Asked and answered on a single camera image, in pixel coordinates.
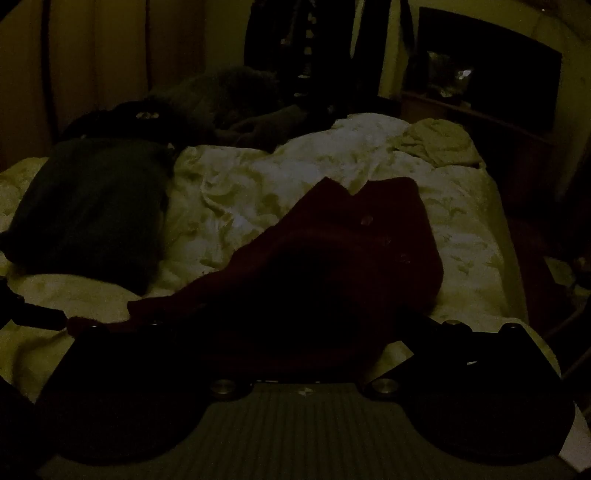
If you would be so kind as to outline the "small pale crumpled cloth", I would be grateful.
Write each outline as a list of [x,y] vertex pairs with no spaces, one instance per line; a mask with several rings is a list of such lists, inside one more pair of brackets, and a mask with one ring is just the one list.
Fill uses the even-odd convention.
[[418,157],[432,166],[480,165],[483,160],[470,135],[456,123],[424,119],[412,124],[391,142],[391,150]]

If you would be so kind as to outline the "dark clothes pile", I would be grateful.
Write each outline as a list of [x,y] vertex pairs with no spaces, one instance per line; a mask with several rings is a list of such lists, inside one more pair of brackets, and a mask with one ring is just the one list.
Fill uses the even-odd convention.
[[324,76],[235,68],[78,119],[34,176],[1,251],[22,276],[74,275],[143,295],[163,257],[166,185],[180,153],[273,151],[329,128],[337,97]]

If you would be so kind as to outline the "white floral bed sheet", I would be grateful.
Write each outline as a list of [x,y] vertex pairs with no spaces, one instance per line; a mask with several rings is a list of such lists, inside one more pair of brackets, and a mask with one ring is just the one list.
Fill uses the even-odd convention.
[[[166,259],[150,294],[162,296],[225,265],[279,221],[319,179],[351,191],[408,176],[419,185],[446,270],[435,316],[479,330],[527,320],[521,272],[497,186],[484,163],[436,168],[391,150],[408,123],[353,115],[271,154],[190,147],[168,186]],[[590,464],[590,432],[577,416],[562,452],[522,468],[479,467],[436,451],[396,406],[318,389],[256,394],[216,407],[187,447],[136,468],[59,463],[52,479],[566,479]]]

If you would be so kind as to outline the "brown curtain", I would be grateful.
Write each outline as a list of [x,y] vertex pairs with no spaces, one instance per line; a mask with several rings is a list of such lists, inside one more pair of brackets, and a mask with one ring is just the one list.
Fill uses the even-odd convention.
[[202,1],[4,1],[1,165],[59,129],[204,70]]

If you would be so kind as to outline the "dark large garment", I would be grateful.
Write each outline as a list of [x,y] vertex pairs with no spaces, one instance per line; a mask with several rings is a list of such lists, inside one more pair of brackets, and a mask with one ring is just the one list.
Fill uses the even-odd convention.
[[224,269],[128,310],[213,378],[356,380],[431,315],[443,278],[413,179],[325,178]]

